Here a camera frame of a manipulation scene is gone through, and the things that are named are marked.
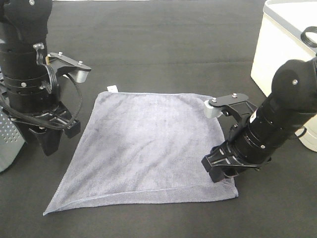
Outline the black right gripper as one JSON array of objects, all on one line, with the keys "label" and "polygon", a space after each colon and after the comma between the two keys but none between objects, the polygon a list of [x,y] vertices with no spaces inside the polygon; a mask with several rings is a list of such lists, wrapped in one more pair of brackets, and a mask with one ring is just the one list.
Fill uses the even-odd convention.
[{"label": "black right gripper", "polygon": [[213,183],[236,177],[247,169],[258,171],[262,166],[270,162],[271,157],[266,158],[259,164],[249,163],[238,157],[238,154],[234,150],[231,150],[228,141],[213,147],[211,152],[201,160]]}]

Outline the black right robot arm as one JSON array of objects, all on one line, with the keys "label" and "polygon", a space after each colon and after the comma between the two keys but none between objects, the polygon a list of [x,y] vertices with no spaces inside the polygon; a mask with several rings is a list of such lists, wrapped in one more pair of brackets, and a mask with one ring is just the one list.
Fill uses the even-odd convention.
[{"label": "black right robot arm", "polygon": [[236,123],[223,143],[204,156],[213,182],[259,170],[277,148],[317,114],[317,59],[288,60],[275,73],[271,93],[256,107],[241,93],[204,102],[205,115],[232,116]]}]

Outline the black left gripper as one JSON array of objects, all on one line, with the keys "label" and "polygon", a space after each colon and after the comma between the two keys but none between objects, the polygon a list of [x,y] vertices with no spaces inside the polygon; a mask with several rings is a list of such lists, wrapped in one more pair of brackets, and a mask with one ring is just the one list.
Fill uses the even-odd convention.
[{"label": "black left gripper", "polygon": [[50,156],[58,150],[62,132],[73,138],[81,131],[77,119],[80,109],[81,103],[72,114],[62,102],[40,112],[20,112],[12,108],[11,121],[26,143],[37,139],[44,154]]}]

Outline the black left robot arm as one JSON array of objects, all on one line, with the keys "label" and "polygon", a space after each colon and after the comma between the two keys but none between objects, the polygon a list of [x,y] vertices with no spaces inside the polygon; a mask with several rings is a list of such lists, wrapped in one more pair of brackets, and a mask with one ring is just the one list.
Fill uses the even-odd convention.
[{"label": "black left robot arm", "polygon": [[74,85],[91,68],[62,53],[47,51],[50,0],[0,3],[0,105],[27,142],[37,140],[45,155],[56,152],[62,134],[80,132],[76,113],[60,100],[59,79]]}]

